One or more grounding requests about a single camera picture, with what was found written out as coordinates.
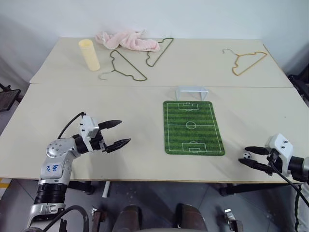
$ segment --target center circle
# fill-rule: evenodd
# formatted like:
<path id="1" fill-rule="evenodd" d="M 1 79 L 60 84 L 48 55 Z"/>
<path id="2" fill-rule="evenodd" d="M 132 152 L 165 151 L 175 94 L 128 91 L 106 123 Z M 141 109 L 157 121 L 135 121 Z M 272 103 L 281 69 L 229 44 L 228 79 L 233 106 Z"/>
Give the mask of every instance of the center circle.
<path id="1" fill-rule="evenodd" d="M 192 122 L 192 121 L 188 121 L 186 124 L 185 124 L 185 126 L 188 128 L 188 129 L 195 129 L 196 127 L 197 127 L 197 125 L 194 123 L 194 122 Z"/>

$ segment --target mini soccer ball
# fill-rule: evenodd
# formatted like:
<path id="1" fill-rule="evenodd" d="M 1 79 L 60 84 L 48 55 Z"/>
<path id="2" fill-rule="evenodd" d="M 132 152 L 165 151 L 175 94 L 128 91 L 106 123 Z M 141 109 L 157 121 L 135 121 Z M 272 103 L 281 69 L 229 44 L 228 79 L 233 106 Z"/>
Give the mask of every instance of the mini soccer ball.
<path id="1" fill-rule="evenodd" d="M 245 159 L 251 159 L 251 154 L 249 152 L 246 152 L 246 153 L 243 154 L 243 157 Z"/>

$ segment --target hanger hook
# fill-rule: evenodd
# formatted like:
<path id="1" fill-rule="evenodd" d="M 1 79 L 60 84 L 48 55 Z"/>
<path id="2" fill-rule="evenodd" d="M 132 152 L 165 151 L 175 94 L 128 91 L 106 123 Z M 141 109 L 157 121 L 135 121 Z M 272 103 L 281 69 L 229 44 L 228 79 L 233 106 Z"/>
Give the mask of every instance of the hanger hook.
<path id="1" fill-rule="evenodd" d="M 229 48 L 225 48 L 225 49 L 222 49 L 222 53 L 224 54 L 225 53 L 225 50 L 229 50 L 231 53 L 233 53 L 235 56 L 238 56 L 238 54 L 236 54 L 235 52 L 233 52 L 232 49 L 229 49 Z"/>

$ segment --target beige table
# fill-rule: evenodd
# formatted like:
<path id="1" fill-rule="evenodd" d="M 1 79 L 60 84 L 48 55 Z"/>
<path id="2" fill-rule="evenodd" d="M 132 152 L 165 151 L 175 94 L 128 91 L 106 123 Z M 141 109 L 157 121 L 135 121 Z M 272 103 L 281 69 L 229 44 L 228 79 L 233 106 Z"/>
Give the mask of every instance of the beige table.
<path id="1" fill-rule="evenodd" d="M 259 40 L 206 40 L 175 39 L 154 67 L 146 65 L 145 52 L 132 52 L 124 48 L 118 50 L 147 76 L 144 82 L 133 81 L 130 77 L 118 73 L 105 75 L 108 81 L 101 81 L 98 75 L 112 70 L 110 50 L 104 46 L 94 45 L 100 60 L 101 69 L 90 72 L 81 56 L 78 41 L 81 38 L 61 38 L 51 51 L 40 70 L 31 79 L 35 84 L 95 84 L 109 86 L 159 86 L 198 85 L 208 87 L 293 87 L 285 74 L 278 67 Z M 223 54 L 225 48 L 237 54 L 266 52 L 268 55 L 241 76 L 235 76 L 231 69 L 236 56 L 230 51 Z M 151 53 L 155 57 L 160 53 Z M 118 70 L 132 74 L 136 79 L 143 79 L 135 69 L 114 54 Z M 252 57 L 240 58 L 239 66 L 248 67 L 246 63 Z"/>
<path id="2" fill-rule="evenodd" d="M 280 132 L 309 154 L 309 111 L 297 91 L 258 40 L 175 39 L 151 68 L 146 54 L 119 48 L 148 80 L 133 81 L 113 72 L 110 51 L 95 43 L 101 69 L 90 72 L 81 57 L 80 38 L 61 38 L 31 80 L 31 85 L 0 137 L 0 176 L 38 178 L 46 146 L 78 112 L 123 123 L 104 131 L 107 143 L 131 142 L 111 154 L 92 152 L 73 163 L 77 180 L 174 180 L 204 182 L 281 182 L 278 176 L 252 170 L 238 162 L 243 148 L 263 145 Z M 238 54 L 255 51 L 267 56 L 241 76 L 231 68 Z M 141 78 L 115 55 L 118 70 Z M 222 157 L 168 155 L 164 151 L 163 102 L 175 100 L 179 85 L 205 86 L 213 103 L 226 154 Z M 182 94 L 180 100 L 199 100 Z M 78 132 L 78 121 L 64 136 Z M 255 159 L 266 162 L 264 157 Z"/>
<path id="3" fill-rule="evenodd" d="M 78 180 L 176 180 L 281 182 L 274 175 L 238 162 L 243 148 L 263 145 L 277 132 L 309 154 L 309 110 L 294 88 L 209 87 L 226 154 L 222 157 L 168 155 L 164 151 L 163 102 L 175 100 L 174 87 L 51 86 L 32 84 L 0 137 L 0 176 L 38 178 L 46 146 L 78 112 L 99 122 L 123 120 L 104 130 L 106 142 L 131 138 L 110 154 L 83 154 L 73 163 Z M 182 95 L 182 100 L 198 100 Z M 64 136 L 78 133 L 78 121 Z M 266 162 L 265 157 L 254 159 Z"/>

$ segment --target gold hanger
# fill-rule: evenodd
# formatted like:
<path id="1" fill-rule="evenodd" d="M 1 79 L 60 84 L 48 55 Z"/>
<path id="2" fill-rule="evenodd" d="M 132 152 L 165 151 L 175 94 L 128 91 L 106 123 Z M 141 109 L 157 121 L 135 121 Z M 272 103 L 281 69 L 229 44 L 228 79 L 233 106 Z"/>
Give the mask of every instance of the gold hanger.
<path id="1" fill-rule="evenodd" d="M 252 66 L 254 66 L 257 62 L 259 62 L 260 60 L 262 60 L 265 56 L 267 56 L 267 53 L 265 53 L 265 52 L 254 52 L 254 53 L 247 53 L 247 54 L 242 54 L 242 55 L 239 55 L 239 54 L 236 54 L 235 52 L 233 52 L 231 49 L 229 49 L 229 48 L 225 48 L 225 49 L 223 49 L 222 50 L 222 52 L 223 52 L 223 54 L 225 53 L 225 50 L 229 50 L 231 53 L 233 53 L 235 56 L 237 56 L 237 58 L 236 58 L 236 60 L 235 60 L 235 62 L 234 62 L 234 64 L 235 64 L 235 66 L 232 68 L 232 72 L 233 72 L 233 74 L 234 75 L 236 75 L 236 76 L 240 76 L 240 75 L 242 75 L 245 71 L 247 71 L 249 68 L 251 68 Z M 252 65 L 250 65 L 248 68 L 246 68 L 244 71 L 242 71 L 241 73 L 236 73 L 235 72 L 235 68 L 237 68 L 238 67 L 238 64 L 237 64 L 237 62 L 238 62 L 238 60 L 239 60 L 239 58 L 240 57 L 244 57 L 244 56 L 247 56 L 247 55 L 256 55 L 257 53 L 262 53 L 262 54 L 264 54 L 261 58 L 259 58 L 256 62 L 254 62 Z"/>

